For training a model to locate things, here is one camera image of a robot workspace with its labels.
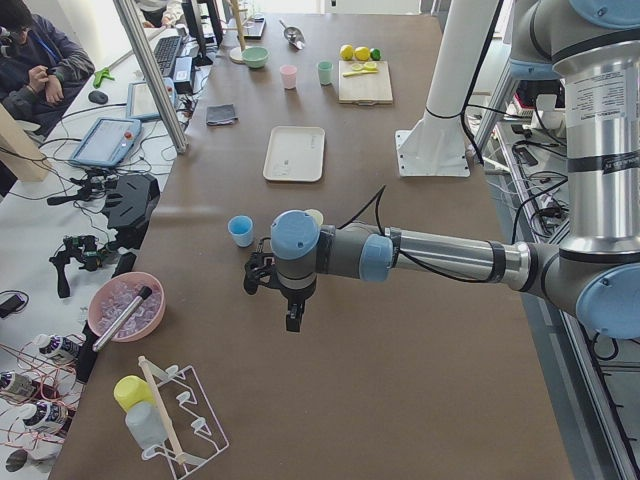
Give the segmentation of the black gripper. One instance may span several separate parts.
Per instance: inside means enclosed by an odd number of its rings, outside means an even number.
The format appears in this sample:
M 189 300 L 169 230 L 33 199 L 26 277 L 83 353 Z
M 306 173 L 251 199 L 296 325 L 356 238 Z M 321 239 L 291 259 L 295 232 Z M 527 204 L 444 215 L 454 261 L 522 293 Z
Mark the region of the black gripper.
M 316 290 L 316 275 L 309 274 L 304 278 L 289 278 L 284 274 L 277 274 L 280 291 L 287 299 L 288 312 L 286 315 L 286 330 L 299 333 L 301 331 L 302 315 L 305 311 L 306 300 Z

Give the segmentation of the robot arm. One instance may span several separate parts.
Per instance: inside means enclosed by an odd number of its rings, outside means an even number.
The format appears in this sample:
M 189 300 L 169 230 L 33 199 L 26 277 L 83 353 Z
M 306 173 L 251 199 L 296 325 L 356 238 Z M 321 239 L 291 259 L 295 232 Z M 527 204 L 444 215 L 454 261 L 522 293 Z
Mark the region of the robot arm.
M 393 268 L 503 283 L 603 335 L 639 334 L 639 5 L 519 1 L 511 65 L 565 81 L 569 231 L 557 245 L 504 245 L 395 228 L 318 225 L 300 210 L 271 226 L 263 272 L 300 328 L 316 278 L 383 281 Z

